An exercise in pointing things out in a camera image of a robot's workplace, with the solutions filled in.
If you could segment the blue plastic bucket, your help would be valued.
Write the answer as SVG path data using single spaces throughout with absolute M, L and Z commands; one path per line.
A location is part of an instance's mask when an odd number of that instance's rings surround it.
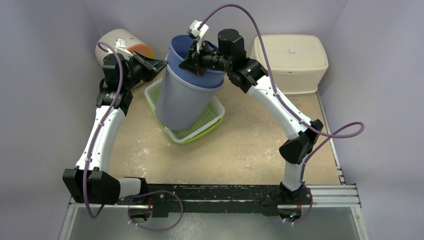
M 220 86 L 226 73 L 210 68 L 202 69 L 195 66 L 194 62 L 186 60 L 189 48 L 193 44 L 193 39 L 188 35 L 176 35 L 170 40 L 169 53 L 167 56 L 168 67 L 184 81 L 207 89 Z

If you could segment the cream plastic basket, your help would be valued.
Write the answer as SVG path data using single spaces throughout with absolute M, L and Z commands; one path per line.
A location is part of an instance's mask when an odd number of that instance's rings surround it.
M 314 35 L 271 34 L 262 41 L 276 86 L 285 95 L 310 95 L 318 90 L 329 62 Z

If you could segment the grey plastic bucket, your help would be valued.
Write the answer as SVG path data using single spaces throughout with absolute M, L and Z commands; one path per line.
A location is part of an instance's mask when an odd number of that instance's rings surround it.
M 223 86 L 224 77 L 221 76 L 218 80 L 218 86 L 214 88 L 193 85 L 179 77 L 167 65 L 155 106 L 156 118 L 170 130 L 189 129 Z

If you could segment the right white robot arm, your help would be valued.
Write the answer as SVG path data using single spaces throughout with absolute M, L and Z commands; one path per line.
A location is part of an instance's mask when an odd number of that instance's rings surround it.
M 288 204 L 300 198 L 304 188 L 303 172 L 307 157 L 324 127 L 319 120 L 303 115 L 271 81 L 270 73 L 255 59 L 247 57 L 244 38 L 235 29 L 218 33 L 218 46 L 204 40 L 204 30 L 189 30 L 192 44 L 179 64 L 181 69 L 203 76 L 207 70 L 225 72 L 230 82 L 257 100 L 277 120 L 287 136 L 279 148 L 285 160 L 280 196 Z

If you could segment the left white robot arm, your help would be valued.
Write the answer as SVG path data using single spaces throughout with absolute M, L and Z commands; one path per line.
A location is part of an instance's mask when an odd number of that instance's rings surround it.
M 117 133 L 133 99 L 132 88 L 151 82 L 166 67 L 158 60 L 133 52 L 129 59 L 122 54 L 108 54 L 102 60 L 104 77 L 96 97 L 95 121 L 86 147 L 74 168 L 65 169 L 64 184 L 77 203 L 114 205 L 130 197 L 138 205 L 146 203 L 149 191 L 145 178 L 114 178 L 108 174 Z

